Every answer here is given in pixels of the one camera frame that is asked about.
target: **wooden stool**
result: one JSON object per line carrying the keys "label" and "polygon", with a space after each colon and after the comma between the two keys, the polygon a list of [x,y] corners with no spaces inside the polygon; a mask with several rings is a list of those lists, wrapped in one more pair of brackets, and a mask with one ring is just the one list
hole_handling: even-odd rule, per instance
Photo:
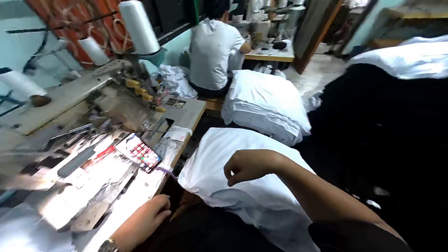
{"label": "wooden stool", "polygon": [[213,111],[219,111],[221,112],[221,109],[223,108],[225,97],[219,97],[219,98],[205,98],[205,97],[198,97],[198,100],[203,100],[207,102],[206,109],[213,110]]}

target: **hand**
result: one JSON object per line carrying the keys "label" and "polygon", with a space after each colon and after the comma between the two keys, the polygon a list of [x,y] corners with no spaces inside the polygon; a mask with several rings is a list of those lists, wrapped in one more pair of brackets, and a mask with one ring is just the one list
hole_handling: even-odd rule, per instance
{"label": "hand", "polygon": [[227,185],[254,180],[264,175],[277,173],[285,162],[293,162],[282,154],[271,150],[239,150],[236,151],[224,166]]}
{"label": "hand", "polygon": [[141,205],[111,236],[120,252],[130,252],[143,243],[170,216],[169,196],[157,195]]}

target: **brass knob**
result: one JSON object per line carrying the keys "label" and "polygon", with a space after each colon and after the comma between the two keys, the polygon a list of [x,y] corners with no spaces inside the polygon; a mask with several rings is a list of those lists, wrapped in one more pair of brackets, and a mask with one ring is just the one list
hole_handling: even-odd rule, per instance
{"label": "brass knob", "polygon": [[142,94],[142,99],[145,101],[152,101],[152,99],[154,98],[154,96],[148,94],[148,93],[143,93]]}
{"label": "brass knob", "polygon": [[135,87],[134,92],[136,95],[142,95],[142,94],[146,93],[146,89],[141,88],[141,87]]}
{"label": "brass knob", "polygon": [[131,79],[127,79],[126,80],[126,86],[131,87],[131,88],[135,88],[135,87],[140,87],[142,84],[138,81],[134,81]]}
{"label": "brass knob", "polygon": [[157,106],[157,107],[155,108],[155,110],[156,110],[157,112],[161,112],[161,113],[165,113],[165,112],[167,111],[165,108],[162,108],[162,107],[159,107],[159,106]]}

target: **wrist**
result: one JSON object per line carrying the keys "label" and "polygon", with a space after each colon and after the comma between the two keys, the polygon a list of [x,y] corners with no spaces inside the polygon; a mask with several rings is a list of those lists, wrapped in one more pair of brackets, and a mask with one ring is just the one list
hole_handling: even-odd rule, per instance
{"label": "wrist", "polygon": [[131,252],[136,247],[131,239],[122,239],[119,235],[113,234],[109,239],[114,241],[115,246],[120,252]]}
{"label": "wrist", "polygon": [[302,167],[298,165],[296,162],[278,153],[275,161],[275,166],[272,168],[273,170],[272,173],[276,174],[279,177],[289,176],[289,174],[291,174],[291,171],[293,169],[300,169],[300,168]]}

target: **dark window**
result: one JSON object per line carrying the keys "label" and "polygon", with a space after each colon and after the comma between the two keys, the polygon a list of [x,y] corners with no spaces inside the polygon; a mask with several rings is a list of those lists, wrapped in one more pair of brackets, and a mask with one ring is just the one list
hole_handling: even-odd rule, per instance
{"label": "dark window", "polygon": [[141,0],[145,6],[155,35],[161,45],[197,23],[195,1],[198,16],[202,15],[204,0]]}

